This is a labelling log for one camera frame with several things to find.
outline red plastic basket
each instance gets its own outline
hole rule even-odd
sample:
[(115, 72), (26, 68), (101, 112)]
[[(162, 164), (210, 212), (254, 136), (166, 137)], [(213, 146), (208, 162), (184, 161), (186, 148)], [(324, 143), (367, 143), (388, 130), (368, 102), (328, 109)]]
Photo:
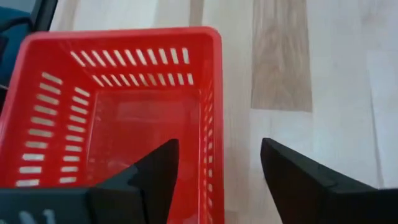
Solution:
[(179, 139), (169, 221), (224, 223), (221, 38), (213, 29), (31, 35), (0, 127), (1, 187), (95, 185)]

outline wood grain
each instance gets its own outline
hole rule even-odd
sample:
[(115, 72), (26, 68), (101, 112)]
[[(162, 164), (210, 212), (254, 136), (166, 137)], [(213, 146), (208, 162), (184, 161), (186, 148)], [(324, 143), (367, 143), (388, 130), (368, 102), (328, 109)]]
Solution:
[(311, 111), (306, 0), (255, 0), (251, 107)]

